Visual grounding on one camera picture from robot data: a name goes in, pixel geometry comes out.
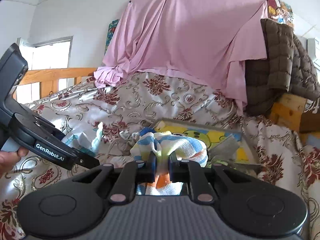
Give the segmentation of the person's left hand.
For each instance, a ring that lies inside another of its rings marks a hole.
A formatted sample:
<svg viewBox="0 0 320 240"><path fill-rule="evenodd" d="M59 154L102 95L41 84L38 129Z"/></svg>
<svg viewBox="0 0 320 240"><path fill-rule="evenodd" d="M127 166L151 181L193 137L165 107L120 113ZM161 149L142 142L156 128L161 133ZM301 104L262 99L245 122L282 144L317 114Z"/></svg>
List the person's left hand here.
<svg viewBox="0 0 320 240"><path fill-rule="evenodd" d="M15 152L0 152L0 176L12 170L12 168L28 154L28 150L24 147L20 147Z"/></svg>

